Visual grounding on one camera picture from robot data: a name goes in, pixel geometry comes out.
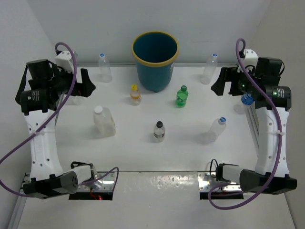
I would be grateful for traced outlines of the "bottle with blue label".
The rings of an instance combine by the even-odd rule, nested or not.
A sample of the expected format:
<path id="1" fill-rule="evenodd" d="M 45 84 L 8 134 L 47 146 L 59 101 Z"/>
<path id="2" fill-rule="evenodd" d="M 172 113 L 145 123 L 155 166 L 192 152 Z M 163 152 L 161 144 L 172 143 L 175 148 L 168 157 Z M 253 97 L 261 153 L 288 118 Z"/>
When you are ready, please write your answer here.
<path id="1" fill-rule="evenodd" d="M 234 111 L 239 115 L 243 115 L 253 103 L 254 99 L 250 94 L 243 94 L 237 104 L 234 105 Z"/>

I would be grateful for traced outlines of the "square clear bottle white cap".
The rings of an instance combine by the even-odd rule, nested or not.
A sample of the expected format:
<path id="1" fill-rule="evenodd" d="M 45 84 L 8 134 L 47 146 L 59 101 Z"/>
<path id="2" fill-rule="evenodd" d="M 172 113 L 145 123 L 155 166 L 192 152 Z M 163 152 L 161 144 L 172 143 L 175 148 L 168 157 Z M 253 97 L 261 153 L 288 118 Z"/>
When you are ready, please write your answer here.
<path id="1" fill-rule="evenodd" d="M 96 106 L 94 108 L 93 121 L 102 138 L 115 136 L 116 126 L 109 108 L 100 105 Z"/>

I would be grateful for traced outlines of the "clear bottle blue cap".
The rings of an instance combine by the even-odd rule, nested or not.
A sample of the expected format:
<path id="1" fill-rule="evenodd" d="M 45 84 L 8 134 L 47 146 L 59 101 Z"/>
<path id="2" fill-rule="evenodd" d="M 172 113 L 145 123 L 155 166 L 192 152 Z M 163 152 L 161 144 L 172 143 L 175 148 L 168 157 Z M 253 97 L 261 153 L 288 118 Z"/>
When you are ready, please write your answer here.
<path id="1" fill-rule="evenodd" d="M 202 143 L 204 145 L 215 142 L 217 138 L 224 132 L 226 129 L 226 118 L 219 117 L 216 118 L 211 124 L 210 129 L 203 133 L 202 135 Z"/>

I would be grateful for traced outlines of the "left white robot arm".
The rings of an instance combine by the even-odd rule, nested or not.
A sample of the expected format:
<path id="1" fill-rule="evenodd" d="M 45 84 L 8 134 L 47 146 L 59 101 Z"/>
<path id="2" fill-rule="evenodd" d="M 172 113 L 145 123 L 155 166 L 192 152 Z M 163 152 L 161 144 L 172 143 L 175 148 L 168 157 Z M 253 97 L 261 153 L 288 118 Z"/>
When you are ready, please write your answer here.
<path id="1" fill-rule="evenodd" d="M 60 97 L 71 91 L 72 96 L 89 97 L 95 90 L 87 70 L 82 69 L 83 83 L 73 79 L 71 60 L 55 63 L 47 59 L 26 64 L 15 100 L 21 106 L 30 140 L 30 180 L 23 185 L 25 195 L 47 199 L 74 194 L 83 182 L 94 179 L 93 165 L 73 162 L 71 169 L 63 171 L 57 152 L 55 117 Z"/>

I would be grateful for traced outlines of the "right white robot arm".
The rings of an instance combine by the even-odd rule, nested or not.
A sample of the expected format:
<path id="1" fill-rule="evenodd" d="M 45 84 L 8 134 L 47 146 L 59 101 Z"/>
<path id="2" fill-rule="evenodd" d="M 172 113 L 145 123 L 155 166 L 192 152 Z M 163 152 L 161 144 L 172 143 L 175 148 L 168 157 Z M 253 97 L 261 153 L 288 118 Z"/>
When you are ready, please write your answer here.
<path id="1" fill-rule="evenodd" d="M 247 66 L 248 74 L 272 100 L 278 114 L 274 113 L 272 106 L 240 68 L 221 69 L 211 90 L 221 96 L 225 83 L 230 82 L 230 95 L 249 94 L 253 98 L 258 121 L 258 150 L 254 170 L 221 163 L 216 169 L 216 181 L 233 181 L 240 185 L 243 192 L 255 193 L 266 183 L 276 167 L 274 177 L 263 193 L 278 195 L 297 188 L 297 180 L 290 177 L 286 162 L 285 134 L 292 107 L 292 92 L 288 86 L 279 85 L 282 63 L 280 59 L 260 57 L 256 65 Z"/>

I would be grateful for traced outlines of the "blue bin yellow rim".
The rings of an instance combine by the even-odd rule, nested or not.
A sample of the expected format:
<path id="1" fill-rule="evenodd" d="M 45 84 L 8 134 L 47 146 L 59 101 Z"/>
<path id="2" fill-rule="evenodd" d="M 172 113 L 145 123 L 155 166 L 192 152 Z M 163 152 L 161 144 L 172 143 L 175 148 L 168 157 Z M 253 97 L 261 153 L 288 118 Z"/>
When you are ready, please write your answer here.
<path id="1" fill-rule="evenodd" d="M 146 90 L 157 93 L 171 81 L 179 43 L 166 32 L 147 31 L 134 39 L 132 55 L 140 83 Z"/>

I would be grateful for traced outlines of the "small bottle yellow cap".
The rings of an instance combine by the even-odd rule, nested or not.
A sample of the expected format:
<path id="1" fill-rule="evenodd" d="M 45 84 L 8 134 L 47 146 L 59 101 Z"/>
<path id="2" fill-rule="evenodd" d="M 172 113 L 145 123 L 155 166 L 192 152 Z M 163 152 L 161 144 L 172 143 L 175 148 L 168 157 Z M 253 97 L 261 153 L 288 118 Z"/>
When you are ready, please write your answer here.
<path id="1" fill-rule="evenodd" d="M 139 105 L 142 101 L 140 90 L 137 84 L 131 85 L 130 98 L 133 105 Z"/>

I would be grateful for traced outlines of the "green plastic bottle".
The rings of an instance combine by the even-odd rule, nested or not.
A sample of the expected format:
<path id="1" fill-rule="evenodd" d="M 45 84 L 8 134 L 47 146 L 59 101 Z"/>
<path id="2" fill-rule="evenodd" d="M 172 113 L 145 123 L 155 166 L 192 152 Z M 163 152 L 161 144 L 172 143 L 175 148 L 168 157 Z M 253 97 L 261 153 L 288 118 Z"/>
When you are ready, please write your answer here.
<path id="1" fill-rule="evenodd" d="M 176 106 L 178 108 L 185 107 L 187 98 L 188 98 L 187 86 L 182 85 L 180 90 L 176 94 Z"/>

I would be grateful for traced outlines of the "small bottle black cap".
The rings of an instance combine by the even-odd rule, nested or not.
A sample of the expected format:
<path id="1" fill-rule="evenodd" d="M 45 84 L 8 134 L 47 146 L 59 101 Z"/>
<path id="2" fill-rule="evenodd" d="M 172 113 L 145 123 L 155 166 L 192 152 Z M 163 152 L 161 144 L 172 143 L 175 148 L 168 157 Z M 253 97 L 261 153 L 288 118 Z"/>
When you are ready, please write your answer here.
<path id="1" fill-rule="evenodd" d="M 156 142 L 161 142 L 165 138 L 165 125 L 162 121 L 158 121 L 153 127 L 153 136 Z"/>

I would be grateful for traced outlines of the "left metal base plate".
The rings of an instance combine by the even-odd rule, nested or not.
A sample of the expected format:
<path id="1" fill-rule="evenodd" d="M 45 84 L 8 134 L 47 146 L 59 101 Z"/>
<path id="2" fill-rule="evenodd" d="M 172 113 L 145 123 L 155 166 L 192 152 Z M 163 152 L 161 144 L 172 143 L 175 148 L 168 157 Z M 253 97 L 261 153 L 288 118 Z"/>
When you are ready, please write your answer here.
<path id="1" fill-rule="evenodd" d="M 90 193 L 91 190 L 93 193 L 113 192 L 115 180 L 116 172 L 111 172 L 91 185 L 78 186 L 77 193 Z"/>

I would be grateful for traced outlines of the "metal base plate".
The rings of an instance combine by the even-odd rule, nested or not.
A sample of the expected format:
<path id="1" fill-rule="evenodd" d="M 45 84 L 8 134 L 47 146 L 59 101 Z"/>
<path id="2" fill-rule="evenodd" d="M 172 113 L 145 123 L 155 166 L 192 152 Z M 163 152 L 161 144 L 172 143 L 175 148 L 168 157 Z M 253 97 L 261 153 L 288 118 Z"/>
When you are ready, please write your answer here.
<path id="1" fill-rule="evenodd" d="M 210 189 L 213 187 L 222 184 L 220 181 L 216 181 L 216 178 L 212 177 L 212 175 L 215 175 L 215 172 L 211 172 L 211 175 L 209 171 L 205 172 L 198 172 L 197 173 L 197 178 L 198 178 L 198 186 L 199 186 L 199 191 L 203 193 L 208 193 Z M 223 187 L 218 187 L 216 188 L 213 192 L 241 192 L 241 187 L 235 183 L 230 181 L 229 185 L 223 186 Z"/>
<path id="2" fill-rule="evenodd" d="M 115 180 L 116 172 L 111 172 L 91 185 L 78 186 L 77 193 L 90 193 L 91 190 L 93 193 L 113 192 Z"/>

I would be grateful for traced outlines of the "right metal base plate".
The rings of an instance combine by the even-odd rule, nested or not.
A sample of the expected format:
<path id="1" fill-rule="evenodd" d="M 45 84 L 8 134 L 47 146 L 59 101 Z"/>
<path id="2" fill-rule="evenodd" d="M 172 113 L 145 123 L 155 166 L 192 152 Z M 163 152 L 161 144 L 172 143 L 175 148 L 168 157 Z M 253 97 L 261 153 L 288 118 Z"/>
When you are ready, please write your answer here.
<path id="1" fill-rule="evenodd" d="M 199 191 L 203 193 L 208 193 L 210 189 L 213 187 L 222 184 L 220 181 L 216 181 L 216 178 L 212 177 L 212 175 L 215 175 L 215 172 L 211 172 L 211 175 L 209 171 L 205 172 L 198 172 L 197 173 L 197 178 L 198 178 L 198 186 L 199 186 Z M 230 181 L 229 185 L 223 186 L 223 187 L 218 187 L 216 188 L 213 192 L 241 192 L 241 187 L 235 183 Z"/>

